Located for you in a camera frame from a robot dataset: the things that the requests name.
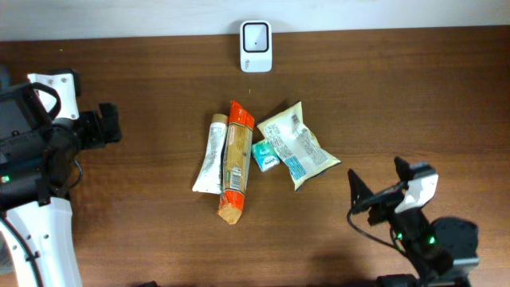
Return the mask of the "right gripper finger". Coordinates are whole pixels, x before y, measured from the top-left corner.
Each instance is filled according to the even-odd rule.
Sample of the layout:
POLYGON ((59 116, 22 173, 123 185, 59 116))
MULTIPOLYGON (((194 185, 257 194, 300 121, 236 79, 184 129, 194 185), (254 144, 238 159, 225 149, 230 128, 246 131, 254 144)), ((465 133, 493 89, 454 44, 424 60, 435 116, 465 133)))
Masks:
POLYGON ((369 208, 371 206, 371 198, 374 196, 374 193, 353 169, 348 170, 347 177, 351 189, 351 207, 369 208))
POLYGON ((404 159, 396 156, 394 158, 394 165, 401 182, 408 182, 413 179, 414 171, 411 165, 404 159))

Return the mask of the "yellow snack bag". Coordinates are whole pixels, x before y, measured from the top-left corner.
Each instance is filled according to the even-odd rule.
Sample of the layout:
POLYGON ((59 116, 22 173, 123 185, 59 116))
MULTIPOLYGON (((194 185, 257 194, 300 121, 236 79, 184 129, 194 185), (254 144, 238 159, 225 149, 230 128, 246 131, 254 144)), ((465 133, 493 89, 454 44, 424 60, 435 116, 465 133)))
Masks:
POLYGON ((294 191, 308 180, 341 164, 339 159, 320 146, 314 133, 304 123, 301 101, 259 122, 257 128, 287 166, 294 191))

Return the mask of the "teal tissue pack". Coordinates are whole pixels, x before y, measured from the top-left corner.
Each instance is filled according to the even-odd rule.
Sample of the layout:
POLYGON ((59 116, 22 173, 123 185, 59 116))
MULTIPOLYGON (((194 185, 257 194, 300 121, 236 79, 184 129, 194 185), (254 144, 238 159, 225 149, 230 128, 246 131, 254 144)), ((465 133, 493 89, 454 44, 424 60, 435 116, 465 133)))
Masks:
POLYGON ((266 172, 281 163, 268 140, 261 140, 252 146, 252 157, 262 172, 266 172))

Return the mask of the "white cream tube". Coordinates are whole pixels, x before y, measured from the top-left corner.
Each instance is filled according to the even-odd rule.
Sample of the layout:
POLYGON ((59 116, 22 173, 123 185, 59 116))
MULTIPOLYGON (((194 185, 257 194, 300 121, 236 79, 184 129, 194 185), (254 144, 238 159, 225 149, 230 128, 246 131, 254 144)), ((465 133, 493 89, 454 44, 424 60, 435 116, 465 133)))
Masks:
POLYGON ((226 129, 229 117, 213 114, 209 127, 206 154, 193 192, 219 195, 222 192, 222 151, 226 141, 226 129))

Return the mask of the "orange spaghetti packet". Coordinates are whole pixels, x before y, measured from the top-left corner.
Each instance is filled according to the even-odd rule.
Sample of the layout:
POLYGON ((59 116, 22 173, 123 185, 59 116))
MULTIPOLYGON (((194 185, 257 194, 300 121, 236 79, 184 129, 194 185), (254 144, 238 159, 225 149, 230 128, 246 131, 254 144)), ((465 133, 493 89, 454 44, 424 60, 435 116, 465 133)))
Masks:
POLYGON ((236 101, 231 102, 229 114, 218 215, 234 225, 240 219, 245 205, 254 118, 236 101))

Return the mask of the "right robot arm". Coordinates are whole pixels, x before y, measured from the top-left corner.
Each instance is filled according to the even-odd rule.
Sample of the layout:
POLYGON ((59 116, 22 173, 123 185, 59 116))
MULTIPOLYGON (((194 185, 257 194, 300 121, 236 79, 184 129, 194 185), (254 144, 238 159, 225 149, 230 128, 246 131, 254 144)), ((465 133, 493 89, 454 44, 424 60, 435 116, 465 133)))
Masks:
POLYGON ((391 274, 375 279, 375 286, 470 286, 469 273, 479 263, 477 256, 478 226, 457 217, 429 221, 422 208, 435 195, 438 173, 429 163, 410 164, 394 158, 399 181, 374 193, 350 169, 351 208, 347 222, 361 235, 397 250, 418 275, 391 274), (354 214, 367 212, 367 222, 375 226, 390 225, 390 242, 357 227, 354 214))

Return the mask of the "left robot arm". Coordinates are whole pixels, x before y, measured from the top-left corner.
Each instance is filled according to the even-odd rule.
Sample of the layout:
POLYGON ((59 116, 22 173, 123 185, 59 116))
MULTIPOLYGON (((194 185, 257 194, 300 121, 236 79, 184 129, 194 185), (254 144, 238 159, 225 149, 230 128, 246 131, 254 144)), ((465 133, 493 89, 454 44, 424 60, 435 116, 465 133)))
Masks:
POLYGON ((80 286, 69 183, 80 151, 121 140, 118 108, 101 103, 77 120, 58 116, 41 83, 1 93, 1 234, 20 286, 80 286))

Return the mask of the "white barcode scanner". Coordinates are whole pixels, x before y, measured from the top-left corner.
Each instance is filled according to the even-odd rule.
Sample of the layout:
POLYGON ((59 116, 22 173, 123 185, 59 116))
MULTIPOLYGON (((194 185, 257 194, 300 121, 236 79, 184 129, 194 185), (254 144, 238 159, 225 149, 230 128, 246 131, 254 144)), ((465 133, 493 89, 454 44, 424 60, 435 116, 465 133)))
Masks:
POLYGON ((244 73, 267 73, 273 67, 273 31, 267 21, 240 24, 240 67, 244 73))

